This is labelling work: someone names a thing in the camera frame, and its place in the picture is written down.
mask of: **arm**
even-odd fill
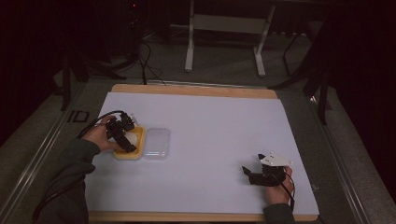
[[[107,140],[103,125],[111,118],[102,119],[102,125],[89,130],[82,139],[72,140],[61,153],[45,195],[46,200],[36,209],[36,223],[89,222],[84,179],[95,169],[92,165],[95,155],[118,146]]]
[[[292,170],[285,167],[286,179],[283,184],[289,192],[293,192],[294,188],[290,182]],[[268,224],[291,224],[295,223],[293,213],[288,205],[290,200],[289,194],[281,187],[265,187],[264,194],[267,202],[270,204],[264,208],[265,223]]]

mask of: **wire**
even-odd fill
[[[286,188],[286,186],[282,183],[282,181],[280,181],[274,174],[271,174],[271,176],[277,180],[277,182],[279,182],[280,186],[282,186],[282,188],[289,194],[290,197],[290,209],[291,212],[293,212],[294,210],[294,194],[295,194],[295,186],[294,186],[294,181],[291,178],[290,175],[288,175],[287,173],[285,173],[285,175],[287,175],[290,178],[291,184],[293,185],[293,194],[291,195],[290,191],[288,190],[288,188]]]
[[[66,193],[70,189],[73,189],[74,187],[83,184],[84,183],[85,176],[82,178],[78,179],[76,182],[71,183],[69,186],[65,187],[64,189],[60,189],[57,192],[51,194],[49,197],[47,197],[45,200],[43,200],[36,208],[35,211],[33,212],[33,222],[36,222],[38,220],[38,217],[40,216],[41,210],[43,209],[44,206],[46,206],[49,202],[57,198],[63,193]]]
[[[102,118],[104,118],[104,117],[106,117],[106,116],[109,116],[109,115],[111,115],[111,114],[116,114],[116,113],[124,114],[125,112],[123,112],[122,110],[114,110],[114,111],[111,111],[111,112],[108,112],[108,113],[102,115],[101,117],[99,117],[99,118],[97,118],[97,119],[94,119],[90,124],[88,124],[87,127],[83,128],[83,129],[81,130],[81,132],[78,134],[77,138],[81,138],[82,136],[84,136],[84,134],[86,134],[86,133],[88,132],[88,130],[89,130],[91,127],[93,127],[93,126],[94,126],[99,120],[101,120]]]

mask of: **clear plastic container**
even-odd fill
[[[146,132],[144,145],[145,160],[162,161],[169,156],[171,132],[165,128],[150,128]]]

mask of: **white stand leg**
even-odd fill
[[[189,26],[189,45],[187,46],[186,72],[192,71],[192,60],[194,57],[194,0],[190,0],[190,26]]]
[[[264,23],[264,26],[262,27],[262,38],[260,39],[260,43],[257,47],[254,47],[254,49],[253,49],[254,58],[256,60],[257,72],[260,77],[265,76],[264,64],[262,62],[262,46],[264,45],[265,37],[267,37],[267,35],[268,35],[268,30],[271,25],[271,19],[274,15],[274,11],[275,11],[275,6],[272,6],[268,13],[267,20]]]

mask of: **white paper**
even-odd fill
[[[293,161],[295,215],[318,215],[283,105],[247,99],[144,93],[107,95],[101,115],[134,113],[144,128],[171,131],[165,161],[94,158],[86,178],[90,211],[262,214],[263,187],[251,186],[242,166],[261,171],[258,154]]]

